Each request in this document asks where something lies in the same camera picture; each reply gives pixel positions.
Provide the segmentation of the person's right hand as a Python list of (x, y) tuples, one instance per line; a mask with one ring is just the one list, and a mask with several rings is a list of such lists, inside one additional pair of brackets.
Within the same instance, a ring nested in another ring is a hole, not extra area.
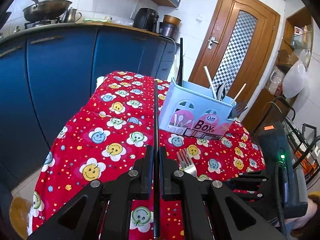
[(285, 219), (285, 225), (291, 226), (291, 229), (300, 229), (308, 222), (314, 221), (316, 213), (319, 212), (319, 191), (312, 192), (308, 195), (308, 208), (306, 214), (302, 217)]

